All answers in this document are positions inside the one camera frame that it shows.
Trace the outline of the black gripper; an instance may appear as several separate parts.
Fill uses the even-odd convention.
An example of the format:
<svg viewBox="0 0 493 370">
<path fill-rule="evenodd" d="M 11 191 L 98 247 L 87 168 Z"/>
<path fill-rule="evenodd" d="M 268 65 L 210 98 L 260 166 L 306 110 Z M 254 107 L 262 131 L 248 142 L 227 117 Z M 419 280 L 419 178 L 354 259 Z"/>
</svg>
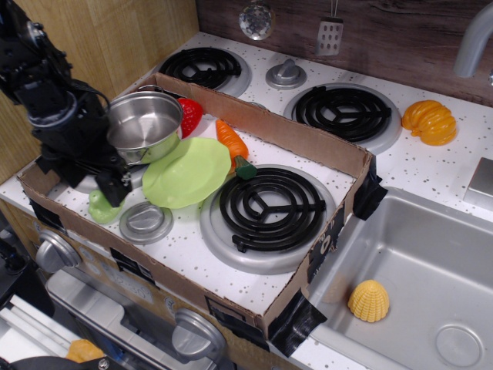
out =
<svg viewBox="0 0 493 370">
<path fill-rule="evenodd" d="M 32 134 L 42 143 L 36 164 L 72 188 L 96 175 L 109 204 L 119 207 L 132 184 L 123 159 L 106 139 L 109 107 L 100 98 L 104 94 L 77 79 L 67 86 L 49 80 L 30 84 Z"/>
</svg>

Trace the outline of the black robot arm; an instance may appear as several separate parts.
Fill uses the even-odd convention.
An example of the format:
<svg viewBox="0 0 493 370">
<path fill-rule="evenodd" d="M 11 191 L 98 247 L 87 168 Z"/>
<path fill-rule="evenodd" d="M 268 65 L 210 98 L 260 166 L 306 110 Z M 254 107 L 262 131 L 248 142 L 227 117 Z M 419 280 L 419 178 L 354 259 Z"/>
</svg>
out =
<svg viewBox="0 0 493 370">
<path fill-rule="evenodd" d="M 41 24 L 14 1 L 1 3 L 1 90 L 27 111 L 41 143 L 38 166 L 71 187 L 93 175 L 109 204 L 118 207 L 132 185 L 126 162 L 106 138 L 109 100 L 73 79 L 71 69 Z"/>
</svg>

